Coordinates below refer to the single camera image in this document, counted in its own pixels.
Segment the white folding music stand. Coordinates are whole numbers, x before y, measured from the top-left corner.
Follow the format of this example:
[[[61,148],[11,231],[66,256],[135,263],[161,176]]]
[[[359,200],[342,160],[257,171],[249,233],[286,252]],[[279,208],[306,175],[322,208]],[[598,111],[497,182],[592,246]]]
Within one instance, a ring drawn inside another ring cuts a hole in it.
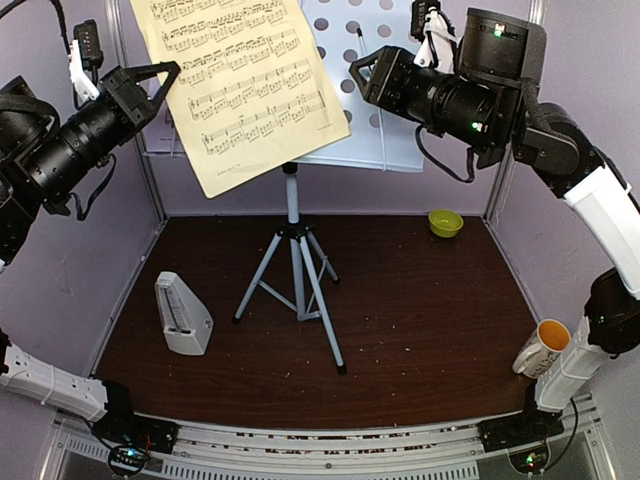
[[[348,68],[354,59],[382,42],[406,43],[409,5],[405,1],[296,1],[312,31],[351,133],[348,137],[288,161],[214,198],[204,195],[186,155],[143,156],[151,162],[163,211],[169,217],[237,216],[230,247],[222,260],[199,260],[220,279],[231,304],[225,319],[238,323],[278,251],[289,258],[285,275],[294,295],[283,304],[289,320],[320,320],[321,340],[339,373],[346,370],[328,307],[324,277],[334,277],[327,255],[319,251],[304,215],[367,213],[377,191],[367,184],[373,173],[418,173],[423,168],[410,144],[390,138],[395,121],[361,99]]]

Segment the yellow sheet music page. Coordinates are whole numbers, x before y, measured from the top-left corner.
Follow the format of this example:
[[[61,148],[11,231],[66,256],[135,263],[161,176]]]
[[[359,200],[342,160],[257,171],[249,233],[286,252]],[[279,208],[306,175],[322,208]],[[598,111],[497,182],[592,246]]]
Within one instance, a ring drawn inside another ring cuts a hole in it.
[[[134,1],[204,195],[214,198],[348,137],[351,129],[296,1]]]

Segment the white metronome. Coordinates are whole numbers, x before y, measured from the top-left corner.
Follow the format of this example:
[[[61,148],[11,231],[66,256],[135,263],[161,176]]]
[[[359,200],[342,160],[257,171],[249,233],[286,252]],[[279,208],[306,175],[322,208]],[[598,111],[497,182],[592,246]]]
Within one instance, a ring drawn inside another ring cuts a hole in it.
[[[155,294],[168,348],[180,355],[203,356],[214,329],[214,319],[206,306],[171,271],[158,275]]]

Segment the purple sheet music page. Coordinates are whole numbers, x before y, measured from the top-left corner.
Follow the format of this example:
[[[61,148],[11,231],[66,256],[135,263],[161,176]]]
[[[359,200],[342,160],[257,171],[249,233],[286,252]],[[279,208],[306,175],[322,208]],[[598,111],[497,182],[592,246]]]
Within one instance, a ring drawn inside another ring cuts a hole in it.
[[[166,103],[163,103],[156,117],[143,129],[146,151],[153,154],[184,154],[185,149],[175,127],[173,117]]]

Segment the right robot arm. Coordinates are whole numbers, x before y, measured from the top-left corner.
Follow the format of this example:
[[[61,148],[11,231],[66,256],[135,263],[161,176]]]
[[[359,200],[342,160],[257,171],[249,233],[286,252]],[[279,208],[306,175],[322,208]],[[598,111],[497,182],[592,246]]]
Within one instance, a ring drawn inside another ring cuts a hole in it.
[[[559,105],[538,99],[547,35],[509,15],[471,8],[456,38],[436,1],[412,5],[412,53],[384,46],[351,63],[363,100],[467,145],[469,172],[506,155],[529,166],[589,228],[612,261],[592,284],[569,347],[535,382],[513,419],[519,440],[535,440],[610,356],[639,343],[639,207],[614,163]]]

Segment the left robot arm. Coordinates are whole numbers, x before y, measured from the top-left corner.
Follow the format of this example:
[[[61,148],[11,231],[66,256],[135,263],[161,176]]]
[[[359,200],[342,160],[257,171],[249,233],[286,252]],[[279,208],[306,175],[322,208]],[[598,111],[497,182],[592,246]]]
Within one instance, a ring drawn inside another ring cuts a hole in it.
[[[60,2],[54,2],[69,61],[76,111],[66,122],[17,76],[1,89],[1,265],[24,245],[41,210],[86,219],[107,186],[102,181],[87,201],[74,189],[93,168],[114,167],[113,150],[133,139],[159,113],[181,72],[174,62],[123,68],[104,77],[97,25],[85,21],[67,30]],[[79,377],[28,355],[1,336],[4,388],[53,405],[85,420],[94,434],[133,444],[154,431],[135,414],[130,392],[108,380]]]

